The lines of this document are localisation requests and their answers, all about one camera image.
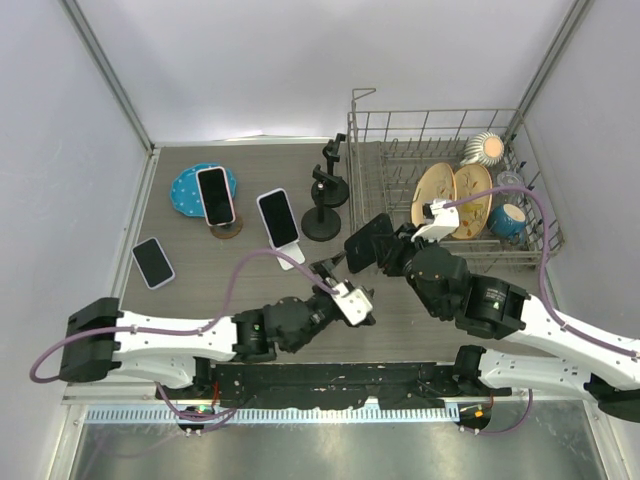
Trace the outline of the pink case phone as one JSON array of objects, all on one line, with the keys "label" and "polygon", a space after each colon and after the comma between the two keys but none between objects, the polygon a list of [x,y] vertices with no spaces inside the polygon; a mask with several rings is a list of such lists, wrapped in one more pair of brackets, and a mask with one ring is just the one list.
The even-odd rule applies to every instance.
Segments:
[{"label": "pink case phone", "polygon": [[233,223],[236,215],[226,170],[221,166],[199,170],[196,181],[206,223],[211,227]]}]

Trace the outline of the black stand front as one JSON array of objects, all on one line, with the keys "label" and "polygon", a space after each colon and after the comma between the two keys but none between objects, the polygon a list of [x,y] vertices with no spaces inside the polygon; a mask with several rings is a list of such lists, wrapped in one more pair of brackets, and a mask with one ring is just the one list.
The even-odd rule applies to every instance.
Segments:
[{"label": "black stand front", "polygon": [[315,180],[311,188],[314,206],[305,212],[301,220],[304,235],[315,242],[326,242],[335,238],[341,230],[340,215],[326,204],[327,194],[331,187],[338,185],[338,178],[323,172],[317,164],[312,177]]}]

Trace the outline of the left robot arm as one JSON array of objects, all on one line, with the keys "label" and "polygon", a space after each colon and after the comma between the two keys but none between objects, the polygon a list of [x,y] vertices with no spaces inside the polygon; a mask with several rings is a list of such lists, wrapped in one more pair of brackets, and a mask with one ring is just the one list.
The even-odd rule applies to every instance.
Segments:
[{"label": "left robot arm", "polygon": [[213,385],[211,363],[270,362],[278,352],[298,352],[333,322],[374,324],[373,291],[332,273],[342,258],[301,268],[313,282],[306,300],[285,297],[217,319],[153,317],[100,298],[69,317],[59,377],[89,383],[123,375],[203,398]]}]

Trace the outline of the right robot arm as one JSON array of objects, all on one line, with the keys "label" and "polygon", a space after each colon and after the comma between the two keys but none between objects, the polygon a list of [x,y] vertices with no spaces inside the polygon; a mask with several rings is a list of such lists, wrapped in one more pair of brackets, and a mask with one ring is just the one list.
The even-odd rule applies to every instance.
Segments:
[{"label": "right robot arm", "polygon": [[638,340],[564,314],[543,295],[473,274],[463,257],[412,236],[407,227],[376,234],[374,254],[385,275],[405,278],[431,317],[451,321],[474,337],[518,343],[549,355],[509,368],[499,352],[474,350],[472,360],[451,371],[457,391],[472,395],[485,385],[573,390],[612,417],[638,422]]}]

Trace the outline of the black stand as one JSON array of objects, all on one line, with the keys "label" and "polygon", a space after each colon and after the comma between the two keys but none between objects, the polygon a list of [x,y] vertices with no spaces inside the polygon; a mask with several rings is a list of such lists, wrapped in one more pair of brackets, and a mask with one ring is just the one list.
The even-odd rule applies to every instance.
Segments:
[{"label": "black stand", "polygon": [[326,204],[327,194],[331,187],[338,185],[338,178],[323,172],[317,164],[312,177],[315,180],[311,188],[314,206],[305,212],[301,220],[304,235],[315,242],[326,242],[335,238],[341,230],[340,215]]},{"label": "black stand", "polygon": [[334,139],[330,139],[322,150],[326,160],[326,175],[324,181],[325,204],[330,208],[338,208],[349,199],[349,186],[340,176],[334,174],[334,165],[340,161],[340,145],[346,140],[346,135],[337,133]]}]

